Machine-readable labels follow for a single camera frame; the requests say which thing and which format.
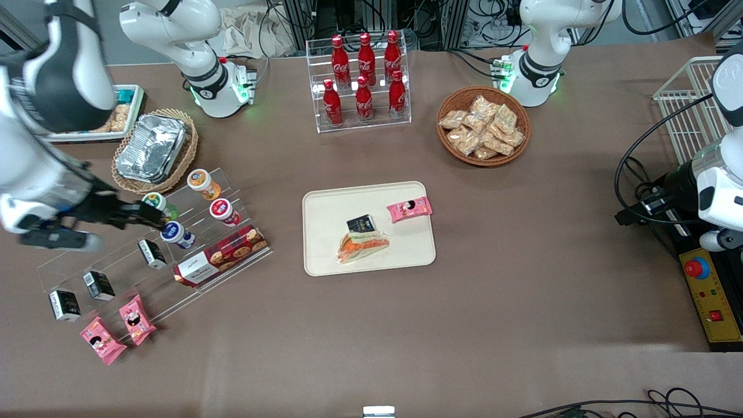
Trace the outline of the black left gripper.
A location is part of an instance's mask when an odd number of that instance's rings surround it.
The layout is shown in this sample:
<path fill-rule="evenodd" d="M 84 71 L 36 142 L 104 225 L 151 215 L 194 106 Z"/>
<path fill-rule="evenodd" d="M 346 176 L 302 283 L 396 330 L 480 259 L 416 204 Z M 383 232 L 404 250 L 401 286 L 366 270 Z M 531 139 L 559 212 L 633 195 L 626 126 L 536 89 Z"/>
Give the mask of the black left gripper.
<path fill-rule="evenodd" d="M 623 210 L 615 214 L 615 221 L 620 226 L 675 223 L 700 224 L 698 216 L 697 180 L 692 163 L 684 163 L 667 172 L 653 182 L 639 185 L 639 196 L 648 193 L 640 201 L 641 216 L 632 211 Z"/>

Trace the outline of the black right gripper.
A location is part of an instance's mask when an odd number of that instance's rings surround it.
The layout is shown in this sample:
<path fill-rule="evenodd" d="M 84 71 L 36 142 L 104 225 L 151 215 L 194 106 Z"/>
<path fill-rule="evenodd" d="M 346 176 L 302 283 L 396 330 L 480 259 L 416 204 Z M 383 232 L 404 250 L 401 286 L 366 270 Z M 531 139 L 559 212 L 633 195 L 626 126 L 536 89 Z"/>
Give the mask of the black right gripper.
<path fill-rule="evenodd" d="M 118 191 L 102 180 L 92 180 L 91 189 L 82 202 L 68 211 L 61 212 L 61 219 L 74 219 L 74 224 L 77 222 L 103 224 L 120 230 L 125 229 L 125 223 L 162 228 L 163 216 L 162 211 L 146 202 L 121 201 Z"/>

